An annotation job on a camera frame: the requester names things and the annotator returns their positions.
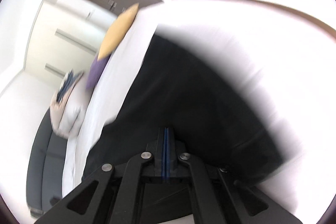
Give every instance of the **silver bolt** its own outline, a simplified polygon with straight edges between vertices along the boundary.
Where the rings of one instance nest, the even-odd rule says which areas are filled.
[[[101,169],[104,171],[104,172],[108,172],[108,171],[111,171],[112,170],[112,165],[110,164],[103,164]]]
[[[150,152],[144,152],[141,154],[141,158],[143,159],[149,159],[152,156],[152,153]]]
[[[190,154],[189,154],[189,153],[182,153],[182,154],[180,155],[180,158],[181,158],[182,160],[188,160],[188,159],[190,159]]]

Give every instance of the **cabinet handle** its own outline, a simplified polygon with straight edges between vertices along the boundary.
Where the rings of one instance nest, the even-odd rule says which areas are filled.
[[[97,54],[97,49],[92,47],[91,45],[85,43],[84,41],[79,40],[78,38],[73,37],[72,35],[60,30],[56,29],[55,35],[67,42],[69,42],[72,45],[75,45],[78,48],[81,48],[85,50],[86,52],[96,55]]]
[[[56,76],[58,76],[62,79],[65,77],[65,74],[66,74],[65,72],[63,72],[63,71],[61,71],[61,70],[59,70],[59,69],[57,69],[57,68],[55,68],[55,67],[53,67],[52,65],[49,65],[49,64],[46,64],[44,66],[44,69],[46,71],[51,72],[52,74],[55,74]]]

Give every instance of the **white mattress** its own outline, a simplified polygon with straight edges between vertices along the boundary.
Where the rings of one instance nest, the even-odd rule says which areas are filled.
[[[88,152],[116,118],[156,29],[178,37],[245,98],[287,157],[260,188],[304,224],[316,223],[336,193],[335,39],[297,15],[251,1],[176,0],[138,13],[78,137],[68,140],[63,196],[81,182]]]

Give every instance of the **white blanket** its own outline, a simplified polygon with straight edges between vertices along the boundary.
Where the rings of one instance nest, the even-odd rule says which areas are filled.
[[[316,223],[336,193],[334,38],[299,16],[234,0],[178,0],[138,13],[78,138],[68,140],[63,195],[81,182],[90,148],[116,118],[156,29],[178,37],[248,102],[288,160],[260,187],[304,224]]]

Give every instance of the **black cloth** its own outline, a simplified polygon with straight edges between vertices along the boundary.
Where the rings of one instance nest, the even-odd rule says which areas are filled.
[[[262,180],[282,163],[264,126],[239,95],[194,55],[154,35],[117,118],[104,126],[87,157],[83,178],[103,163],[127,162],[157,139],[159,127],[167,126],[189,153],[214,166],[229,166],[247,183]],[[145,198],[154,192],[145,191]],[[171,197],[162,193],[158,200],[163,203],[165,196]],[[160,220],[169,220],[174,210],[181,206],[171,206]]]

